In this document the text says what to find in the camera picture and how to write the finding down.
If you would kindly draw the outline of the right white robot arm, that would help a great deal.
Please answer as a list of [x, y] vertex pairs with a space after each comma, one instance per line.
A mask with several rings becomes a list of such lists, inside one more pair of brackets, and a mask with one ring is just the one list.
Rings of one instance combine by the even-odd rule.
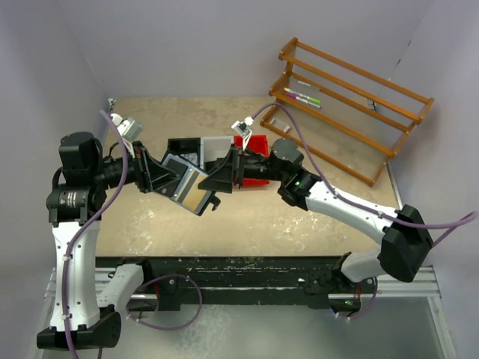
[[383, 274], [412, 282], [433, 247], [419, 211], [409, 205], [377, 205], [328, 187], [323, 176], [303, 167], [303, 159], [296, 143], [285, 138], [274, 142], [267, 157], [232, 146], [198, 187], [230, 193], [245, 178], [278, 181], [278, 194], [288, 205], [327, 215], [374, 240], [375, 249], [340, 258], [332, 276], [340, 292], [351, 292], [360, 281]]

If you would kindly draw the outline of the black card holder wallet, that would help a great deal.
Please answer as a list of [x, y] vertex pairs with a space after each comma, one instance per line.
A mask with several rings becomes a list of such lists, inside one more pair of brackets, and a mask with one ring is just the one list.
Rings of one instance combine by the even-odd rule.
[[213, 211], [219, 207], [221, 200], [214, 191], [198, 187], [207, 177], [207, 173], [200, 167], [171, 152], [165, 154], [161, 165], [177, 174], [178, 179], [160, 187], [156, 190], [158, 194], [197, 216], [202, 216], [208, 206], [211, 206]]

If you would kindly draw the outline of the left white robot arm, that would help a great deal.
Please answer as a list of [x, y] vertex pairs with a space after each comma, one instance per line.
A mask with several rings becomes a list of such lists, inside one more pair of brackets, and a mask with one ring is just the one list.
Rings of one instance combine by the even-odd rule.
[[135, 183], [141, 193], [170, 197], [180, 181], [178, 172], [150, 156], [140, 141], [118, 159], [102, 156], [100, 141], [90, 132], [74, 132], [61, 139], [62, 166], [52, 178], [46, 199], [56, 249], [55, 307], [49, 327], [37, 334], [37, 347], [50, 350], [113, 348], [121, 331], [126, 294], [146, 293], [154, 276], [140, 265], [120, 268], [98, 300], [95, 252], [102, 214], [115, 201], [107, 189], [120, 191]]

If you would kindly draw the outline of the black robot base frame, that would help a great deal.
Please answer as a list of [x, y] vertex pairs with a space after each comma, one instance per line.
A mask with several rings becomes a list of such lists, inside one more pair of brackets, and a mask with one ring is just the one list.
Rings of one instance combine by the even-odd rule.
[[183, 305], [281, 305], [356, 314], [379, 291], [379, 274], [359, 283], [340, 273], [339, 257], [97, 257], [99, 292], [121, 266], [139, 268], [129, 307], [178, 311]]

